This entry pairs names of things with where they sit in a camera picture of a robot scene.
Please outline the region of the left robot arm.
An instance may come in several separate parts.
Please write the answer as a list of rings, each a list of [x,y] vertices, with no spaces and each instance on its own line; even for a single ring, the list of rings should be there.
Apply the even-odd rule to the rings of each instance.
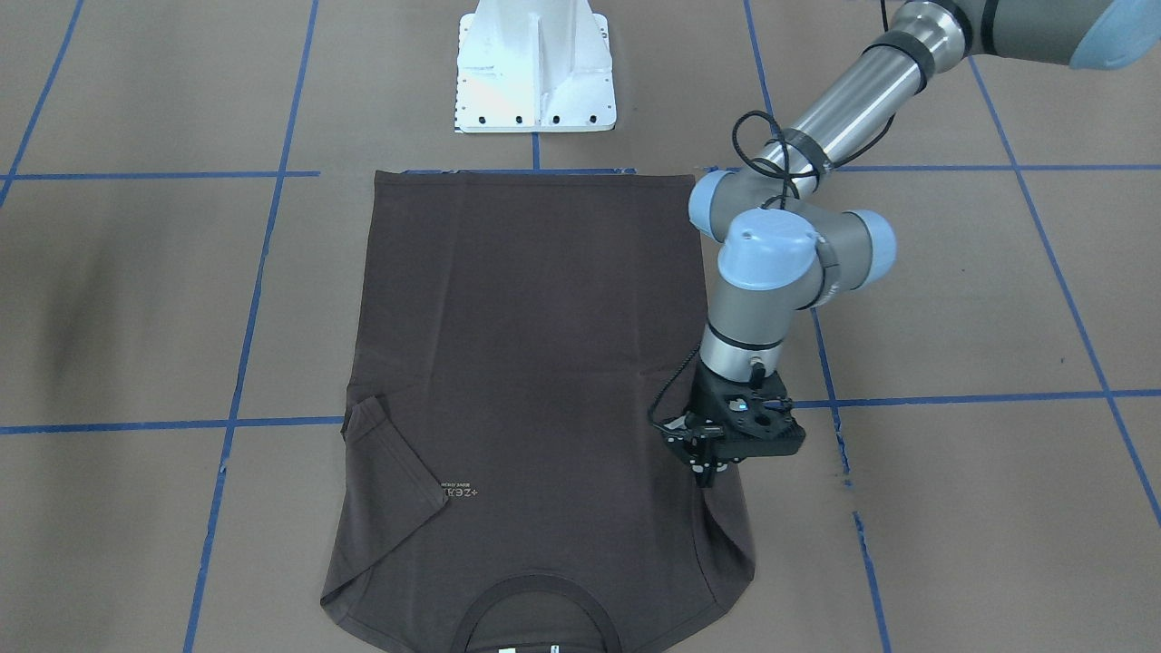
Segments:
[[[695,182],[688,218],[717,241],[691,399],[656,429],[702,488],[731,464],[793,455],[805,430],[779,376],[796,311],[874,284],[897,257],[877,211],[821,210],[809,198],[866,153],[895,114],[969,55],[1118,70],[1158,43],[1156,1],[906,1],[853,66],[788,127],[767,112],[772,137],[743,168]]]

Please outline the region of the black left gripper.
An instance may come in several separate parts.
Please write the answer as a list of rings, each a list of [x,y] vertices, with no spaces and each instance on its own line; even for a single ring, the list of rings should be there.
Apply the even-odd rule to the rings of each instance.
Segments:
[[[694,464],[697,487],[712,488],[721,462],[740,462],[751,455],[767,455],[766,367],[751,365],[747,380],[734,381],[699,363],[682,425],[685,458]]]

